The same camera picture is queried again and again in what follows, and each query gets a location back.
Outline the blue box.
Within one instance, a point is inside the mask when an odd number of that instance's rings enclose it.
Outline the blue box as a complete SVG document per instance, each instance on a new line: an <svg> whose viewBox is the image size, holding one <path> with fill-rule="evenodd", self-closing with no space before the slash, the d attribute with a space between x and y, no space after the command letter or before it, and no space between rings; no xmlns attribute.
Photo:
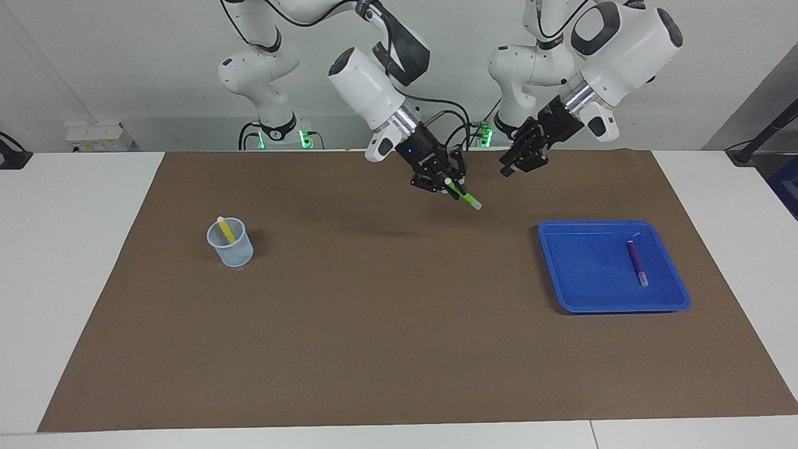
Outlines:
<svg viewBox="0 0 798 449"><path fill-rule="evenodd" d="M798 155L766 178L767 184L798 220Z"/></svg>

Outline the brown table mat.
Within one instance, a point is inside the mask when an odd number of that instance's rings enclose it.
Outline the brown table mat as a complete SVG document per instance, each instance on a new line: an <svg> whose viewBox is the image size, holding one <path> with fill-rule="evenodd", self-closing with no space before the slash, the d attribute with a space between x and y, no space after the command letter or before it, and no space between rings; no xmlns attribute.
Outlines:
<svg viewBox="0 0 798 449"><path fill-rule="evenodd" d="M40 432L798 414L650 152L555 152L476 212L398 157L169 153ZM237 217L254 248L206 241ZM691 296L664 314L557 304L545 221L642 220Z"/></svg>

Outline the purple pen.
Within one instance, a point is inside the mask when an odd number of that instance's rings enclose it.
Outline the purple pen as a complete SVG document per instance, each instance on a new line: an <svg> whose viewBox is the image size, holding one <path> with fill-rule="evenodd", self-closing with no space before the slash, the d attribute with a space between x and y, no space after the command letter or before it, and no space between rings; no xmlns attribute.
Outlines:
<svg viewBox="0 0 798 449"><path fill-rule="evenodd" d="M627 251L629 253L633 269L635 270L638 283L641 285L641 287L649 287L650 282L642 262L641 253L639 252L635 241L627 241Z"/></svg>

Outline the black stand pole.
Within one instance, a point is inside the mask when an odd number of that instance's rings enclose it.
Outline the black stand pole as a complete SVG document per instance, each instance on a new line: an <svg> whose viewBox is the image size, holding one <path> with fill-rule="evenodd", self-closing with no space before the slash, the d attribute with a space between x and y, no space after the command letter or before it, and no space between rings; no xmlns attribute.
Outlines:
<svg viewBox="0 0 798 449"><path fill-rule="evenodd" d="M753 139L733 145L733 147L727 148L724 153L735 166L754 167L753 156L755 152L760 150L761 146L778 131L791 124L796 117L798 117L798 110L793 112L786 110L770 122L769 125Z"/></svg>

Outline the translucent plastic cup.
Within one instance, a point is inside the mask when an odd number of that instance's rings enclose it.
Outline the translucent plastic cup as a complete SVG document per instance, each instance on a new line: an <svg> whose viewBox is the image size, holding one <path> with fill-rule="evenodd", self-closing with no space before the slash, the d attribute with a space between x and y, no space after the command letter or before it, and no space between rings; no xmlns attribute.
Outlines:
<svg viewBox="0 0 798 449"><path fill-rule="evenodd" d="M229 268L238 268L247 264L254 255L254 248L248 235L247 226L237 217L225 217L236 235L234 244L227 244L225 237L217 227L216 221L208 228L206 241L214 248L220 261Z"/></svg>

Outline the blue plastic tray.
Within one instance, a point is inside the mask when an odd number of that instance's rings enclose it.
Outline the blue plastic tray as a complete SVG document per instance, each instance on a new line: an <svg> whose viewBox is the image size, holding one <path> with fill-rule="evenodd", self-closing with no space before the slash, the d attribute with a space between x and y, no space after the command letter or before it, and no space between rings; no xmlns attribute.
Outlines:
<svg viewBox="0 0 798 449"><path fill-rule="evenodd" d="M559 304L574 314L684 311L691 296L661 236L647 221L545 221L539 241ZM649 287L641 287L627 241L635 241Z"/></svg>

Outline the black clamp mount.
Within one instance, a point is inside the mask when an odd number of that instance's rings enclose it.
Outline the black clamp mount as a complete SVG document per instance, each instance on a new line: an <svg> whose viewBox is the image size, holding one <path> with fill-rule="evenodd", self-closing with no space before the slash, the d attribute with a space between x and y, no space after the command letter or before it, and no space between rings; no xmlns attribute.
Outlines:
<svg viewBox="0 0 798 449"><path fill-rule="evenodd" d="M33 155L14 137L0 131L0 170L22 170Z"/></svg>

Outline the green pen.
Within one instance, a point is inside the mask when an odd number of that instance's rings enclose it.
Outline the green pen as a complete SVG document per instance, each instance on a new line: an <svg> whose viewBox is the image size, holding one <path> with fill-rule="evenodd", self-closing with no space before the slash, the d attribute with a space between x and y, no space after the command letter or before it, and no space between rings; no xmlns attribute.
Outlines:
<svg viewBox="0 0 798 449"><path fill-rule="evenodd" d="M474 208L474 210L482 210L483 204L476 199L473 195L468 193L465 190L464 185L460 181L453 181L450 177L445 178L445 188L448 193L455 194L455 197L459 197L463 201L467 202L470 207Z"/></svg>

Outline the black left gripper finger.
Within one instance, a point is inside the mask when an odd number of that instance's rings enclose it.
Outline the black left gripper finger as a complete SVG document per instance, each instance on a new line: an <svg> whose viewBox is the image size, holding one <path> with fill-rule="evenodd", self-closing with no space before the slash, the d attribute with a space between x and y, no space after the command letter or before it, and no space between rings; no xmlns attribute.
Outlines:
<svg viewBox="0 0 798 449"><path fill-rule="evenodd" d="M529 151L524 150L517 161L517 170L529 173L547 165L548 162L548 148L546 146L533 148L533 150Z"/></svg>
<svg viewBox="0 0 798 449"><path fill-rule="evenodd" d="M530 156L530 151L522 146L510 146L501 156L501 175L510 177L517 171L529 173L526 167L526 159Z"/></svg>

